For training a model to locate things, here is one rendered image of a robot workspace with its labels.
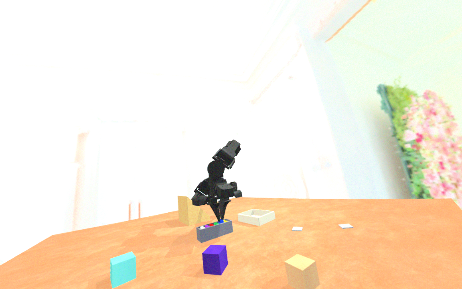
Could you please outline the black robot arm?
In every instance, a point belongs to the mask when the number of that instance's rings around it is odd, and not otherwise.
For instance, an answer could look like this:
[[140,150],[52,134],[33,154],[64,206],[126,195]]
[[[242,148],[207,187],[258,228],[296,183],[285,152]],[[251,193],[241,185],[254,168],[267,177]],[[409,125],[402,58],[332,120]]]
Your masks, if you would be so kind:
[[[233,164],[236,160],[234,157],[237,156],[241,150],[240,145],[241,144],[238,141],[232,140],[229,141],[225,147],[217,151],[217,153],[212,157],[212,159],[215,161],[210,162],[207,166],[209,177],[199,183],[199,185],[194,190],[194,196],[210,196],[210,186],[208,185],[209,179],[222,178],[225,168],[231,169],[233,167]],[[223,179],[223,183],[218,183],[217,180],[213,185],[213,194],[218,194],[222,199],[225,199],[228,196],[233,196],[233,192],[237,190],[237,183],[235,181],[227,183],[226,179]]]

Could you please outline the white rectangular tray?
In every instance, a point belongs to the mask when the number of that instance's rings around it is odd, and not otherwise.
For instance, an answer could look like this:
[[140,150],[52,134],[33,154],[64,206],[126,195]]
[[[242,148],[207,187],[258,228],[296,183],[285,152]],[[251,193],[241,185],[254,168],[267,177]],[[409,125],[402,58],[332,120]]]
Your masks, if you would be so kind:
[[268,210],[251,209],[238,214],[238,221],[261,226],[276,219],[275,212]]

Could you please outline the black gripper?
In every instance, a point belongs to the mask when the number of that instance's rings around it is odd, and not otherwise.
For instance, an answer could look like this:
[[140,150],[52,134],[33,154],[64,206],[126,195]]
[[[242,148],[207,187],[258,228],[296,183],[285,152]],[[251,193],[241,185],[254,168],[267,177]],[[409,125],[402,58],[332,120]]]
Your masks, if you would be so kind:
[[[229,200],[229,197],[232,197],[232,196],[228,196],[225,199],[222,199],[220,198],[218,194],[215,194],[215,195],[213,194],[213,185],[215,181],[218,180],[218,183],[223,183],[223,179],[224,178],[209,179],[208,185],[210,186],[210,193],[209,193],[210,196],[201,195],[201,196],[194,196],[192,198],[192,205],[194,206],[202,206],[206,204],[210,205],[210,207],[212,208],[219,222],[220,220],[224,219],[226,206],[229,202],[231,202],[231,200]],[[234,191],[233,196],[236,198],[242,197],[241,190],[238,189],[237,191]],[[219,201],[217,203],[218,199]]]

